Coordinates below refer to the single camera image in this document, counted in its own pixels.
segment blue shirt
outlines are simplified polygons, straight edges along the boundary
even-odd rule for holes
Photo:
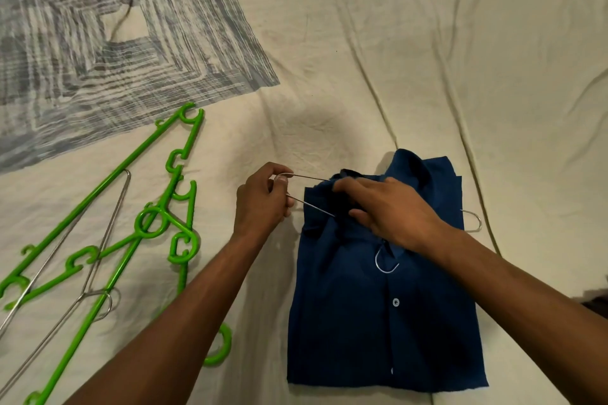
[[[475,302],[445,271],[389,244],[348,216],[336,179],[308,188],[294,300],[287,380],[309,386],[390,386],[441,392],[487,386]],[[382,181],[414,187],[448,224],[463,229],[462,187],[447,157],[421,160],[399,149]],[[374,257],[381,249],[376,268]]]

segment printed pattern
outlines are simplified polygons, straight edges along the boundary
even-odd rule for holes
[[[0,7],[0,172],[278,84],[237,0]]]

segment person's left hand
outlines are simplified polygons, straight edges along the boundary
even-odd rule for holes
[[[293,173],[293,170],[268,162],[239,186],[235,237],[247,238],[262,246],[274,228],[290,215],[294,200],[286,196],[287,178],[270,179],[271,175],[280,173]]]

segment bed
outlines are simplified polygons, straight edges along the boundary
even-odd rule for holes
[[[201,251],[191,275],[230,236],[236,188],[265,161],[320,177],[344,167],[381,173],[405,147],[449,156],[463,177],[464,208],[483,215],[475,237],[486,246],[570,297],[605,288],[605,1],[0,0],[3,277],[24,245],[154,132],[156,119],[193,101],[206,120],[184,169],[198,183]],[[113,237],[162,193],[166,157],[186,137],[172,128],[132,165]],[[120,184],[82,217],[43,279],[101,239]],[[191,403],[566,403],[481,309],[486,389],[431,397],[288,385],[302,224],[297,209],[263,249],[226,318],[232,352],[203,369]],[[171,301],[169,243],[163,236],[138,249],[118,282],[117,309],[91,327],[48,403],[65,400]],[[99,282],[117,259],[102,262]],[[3,365],[24,360],[83,279],[19,310],[0,342]],[[8,287],[2,303],[17,294]],[[23,402],[44,386],[89,307],[2,400]]]

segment person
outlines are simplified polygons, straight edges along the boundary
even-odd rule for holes
[[[186,289],[66,405],[185,404],[218,328],[273,229],[290,214],[293,173],[267,163],[237,190],[232,237]],[[523,348],[572,404],[608,404],[608,321],[444,223],[399,181],[344,178],[376,235],[444,268]]]

